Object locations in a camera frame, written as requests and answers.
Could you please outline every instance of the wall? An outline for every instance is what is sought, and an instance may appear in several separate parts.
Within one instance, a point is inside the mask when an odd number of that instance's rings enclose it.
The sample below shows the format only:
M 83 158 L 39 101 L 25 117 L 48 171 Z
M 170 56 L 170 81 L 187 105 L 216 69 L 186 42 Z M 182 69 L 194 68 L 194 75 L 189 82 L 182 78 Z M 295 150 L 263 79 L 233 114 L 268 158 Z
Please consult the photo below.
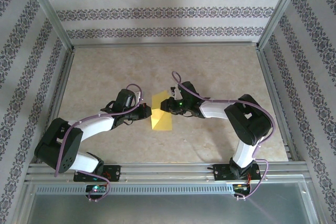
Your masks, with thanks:
M 299 156 L 336 222 L 336 0 L 291 0 L 264 54 Z
M 50 0 L 72 43 L 257 42 L 278 0 Z
M 66 49 L 37 0 L 0 0 L 0 223 L 11 223 Z

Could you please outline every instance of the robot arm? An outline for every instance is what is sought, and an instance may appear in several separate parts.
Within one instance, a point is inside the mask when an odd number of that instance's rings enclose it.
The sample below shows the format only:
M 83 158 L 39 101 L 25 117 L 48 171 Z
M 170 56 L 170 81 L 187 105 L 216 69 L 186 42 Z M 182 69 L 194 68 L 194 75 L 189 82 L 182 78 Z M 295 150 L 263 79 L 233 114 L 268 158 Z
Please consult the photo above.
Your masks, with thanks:
M 103 131 L 110 131 L 128 121 L 137 121 L 148 118 L 152 112 L 146 103 L 140 104 L 130 113 L 117 116 L 104 116 L 104 114 L 128 111 L 133 100 L 139 101 L 136 94 L 128 89 L 122 89 L 115 101 L 111 101 L 105 108 L 101 109 L 99 117 L 82 122 L 74 127 L 66 140 L 59 172 L 64 173 L 69 169 L 81 170 L 84 172 L 101 175 L 104 162 L 91 153 L 81 153 L 78 151 L 79 145 L 85 139 Z M 48 127 L 46 133 L 35 148 L 35 156 L 56 169 L 61 143 L 66 131 L 76 121 L 65 121 L 61 118 L 54 119 Z
M 183 82 L 183 86 L 198 94 L 194 86 L 189 82 Z M 241 103 L 219 103 L 201 100 L 188 93 L 179 86 L 171 88 L 174 97 L 161 103 L 161 110 L 174 115 L 184 115 L 190 112 L 198 118 L 228 119 L 239 137 L 239 143 L 235 154 L 230 160 L 230 171 L 236 178 L 251 167 L 254 158 L 253 153 L 258 143 L 268 134 L 271 122 L 259 109 Z M 241 101 L 259 105 L 250 95 L 244 94 Z

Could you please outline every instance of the cable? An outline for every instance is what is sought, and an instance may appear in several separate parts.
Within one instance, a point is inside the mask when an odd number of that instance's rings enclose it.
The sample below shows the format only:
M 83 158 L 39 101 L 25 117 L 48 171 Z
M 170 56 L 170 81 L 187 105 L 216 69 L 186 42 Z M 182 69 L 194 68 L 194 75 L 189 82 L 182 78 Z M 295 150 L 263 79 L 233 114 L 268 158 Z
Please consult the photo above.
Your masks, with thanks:
M 177 83 L 181 88 L 183 88 L 183 89 L 184 89 L 185 91 L 187 91 L 188 93 L 192 94 L 193 96 L 195 96 L 195 97 L 197 97 L 197 98 L 199 98 L 199 99 L 201 99 L 201 100 L 203 100 L 203 101 L 207 101 L 207 102 L 219 102 L 219 103 L 242 103 L 242 104 L 245 104 L 245 105 L 248 105 L 248 106 L 255 107 L 255 108 L 259 109 L 261 112 L 265 113 L 266 116 L 269 118 L 269 120 L 270 120 L 270 122 L 271 122 L 272 131 L 271 131 L 271 133 L 270 133 L 266 138 L 264 138 L 264 139 L 261 140 L 259 143 L 257 143 L 259 147 L 260 147 L 261 143 L 264 143 L 265 141 L 267 141 L 268 139 L 270 139 L 270 138 L 272 137 L 272 135 L 274 134 L 275 129 L 276 129 L 275 121 L 274 121 L 273 117 L 271 116 L 271 114 L 268 113 L 268 111 L 265 110 L 265 109 L 263 109 L 262 107 L 260 107 L 260 106 L 258 106 L 258 105 L 256 105 L 256 104 L 254 104 L 254 103 L 246 102 L 246 101 L 241 101 L 241 100 L 214 100 L 214 99 L 204 98 L 204 97 L 200 96 L 199 94 L 196 94 L 196 93 L 194 93 L 193 91 L 191 91 L 190 89 L 186 88 L 186 87 L 181 83 L 182 78 L 181 78 L 181 76 L 180 76 L 180 74 L 179 74 L 178 72 L 173 71 L 173 72 L 172 72 L 172 76 L 173 76 L 174 80 L 176 81 L 176 83 Z M 267 172 L 268 172 L 268 161 L 267 161 L 266 159 L 255 159 L 255 158 L 254 158 L 254 156 L 255 156 L 257 150 L 258 150 L 258 148 L 256 148 L 256 149 L 254 150 L 254 152 L 253 152 L 253 154 L 252 154 L 252 158 L 253 158 L 255 161 L 265 162 L 265 163 L 266 163 L 266 169 L 265 169 L 264 174 L 263 174 L 263 176 L 261 177 L 260 181 L 258 182 L 257 186 L 256 186 L 252 191 L 250 191 L 250 193 L 249 193 L 247 196 L 245 196 L 245 195 L 243 195 L 243 194 L 240 194 L 240 193 L 235 193 L 235 194 L 237 194 L 237 195 L 240 196 L 240 198 L 237 197 L 237 200 L 238 200 L 238 199 L 244 199 L 244 200 L 245 200 L 246 198 L 248 198 L 248 197 L 250 197 L 252 194 L 254 194 L 254 192 L 259 188 L 259 186 L 260 186 L 260 184 L 261 184 L 261 181 L 265 178 L 265 176 L 266 176 L 266 174 L 267 174 Z
M 65 133 L 64 137 L 63 137 L 63 141 L 62 141 L 62 144 L 61 144 L 61 148 L 59 150 L 59 154 L 58 154 L 58 159 L 57 159 L 57 164 L 56 164 L 56 169 L 55 169 L 55 177 L 58 176 L 58 173 L 59 173 L 59 167 L 60 167 L 60 164 L 61 164 L 61 160 L 62 160 L 62 156 L 63 156 L 63 151 L 64 151 L 64 146 L 65 146 L 65 142 L 68 138 L 68 135 L 70 133 L 70 131 L 76 127 L 77 125 L 81 124 L 82 122 L 86 122 L 86 121 L 89 121 L 91 119 L 95 119 L 95 118 L 100 118 L 100 117 L 110 117 L 110 116 L 116 116 L 116 115 L 124 115 L 124 114 L 127 114 L 127 113 L 130 113 L 132 111 L 134 111 L 141 103 L 141 101 L 143 100 L 143 92 L 142 92 L 142 89 L 137 85 L 137 84 L 129 84 L 126 89 L 128 89 L 130 86 L 135 86 L 139 89 L 139 92 L 140 92 L 140 99 L 138 101 L 138 103 L 133 107 L 131 108 L 130 110 L 127 110 L 127 111 L 124 111 L 124 112 L 119 112 L 119 113 L 110 113 L 110 114 L 98 114 L 98 115 L 92 115 L 92 116 L 88 116 L 87 118 L 83 118 L 79 121 L 77 121 L 76 123 L 74 123 L 72 126 L 70 126 L 70 128 L 67 130 L 67 132 Z M 108 193 L 109 193 L 109 190 L 110 190 L 110 182 L 108 181 L 108 179 L 102 177 L 102 176 L 99 176 L 99 175 L 96 175 L 96 174 L 93 174 L 93 173 L 87 173 L 87 172 L 84 172 L 84 171 L 81 171 L 79 170 L 80 173 L 84 173 L 84 174 L 87 174 L 87 175 L 90 175 L 90 176 L 93 176 L 93 177 L 97 177 L 97 178 L 101 178 L 101 179 L 104 179 L 108 182 L 109 184 L 109 189 L 106 190 L 105 194 L 103 196 L 101 196 L 99 199 L 96 199 L 95 201 L 99 201 L 100 199 L 104 198 Z

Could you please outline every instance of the beige floor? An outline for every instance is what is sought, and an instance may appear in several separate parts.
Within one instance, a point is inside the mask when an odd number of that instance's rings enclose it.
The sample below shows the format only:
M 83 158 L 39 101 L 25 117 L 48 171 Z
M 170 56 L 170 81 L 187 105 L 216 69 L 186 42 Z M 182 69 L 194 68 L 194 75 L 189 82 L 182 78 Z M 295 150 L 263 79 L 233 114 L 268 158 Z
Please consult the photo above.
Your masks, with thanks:
M 172 70 L 200 95 L 237 99 L 248 93 L 274 115 L 253 46 L 189 46 L 77 49 L 59 116 L 96 114 L 129 83 L 141 86 L 150 105 L 153 94 L 175 85 Z M 173 116 L 173 131 L 153 131 L 147 119 L 93 136 L 80 149 L 110 163 L 226 162 L 237 143 L 228 120 Z M 257 157 L 287 160 L 278 130 Z

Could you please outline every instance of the yellow object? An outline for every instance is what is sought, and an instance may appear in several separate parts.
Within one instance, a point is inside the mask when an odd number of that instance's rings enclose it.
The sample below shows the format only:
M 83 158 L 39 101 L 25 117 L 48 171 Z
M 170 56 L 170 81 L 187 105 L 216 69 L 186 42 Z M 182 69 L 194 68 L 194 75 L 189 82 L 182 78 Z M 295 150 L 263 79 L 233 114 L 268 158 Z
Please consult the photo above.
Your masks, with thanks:
M 161 110 L 161 102 L 168 99 L 170 95 L 167 91 L 152 96 L 152 129 L 155 131 L 173 130 L 171 113 Z

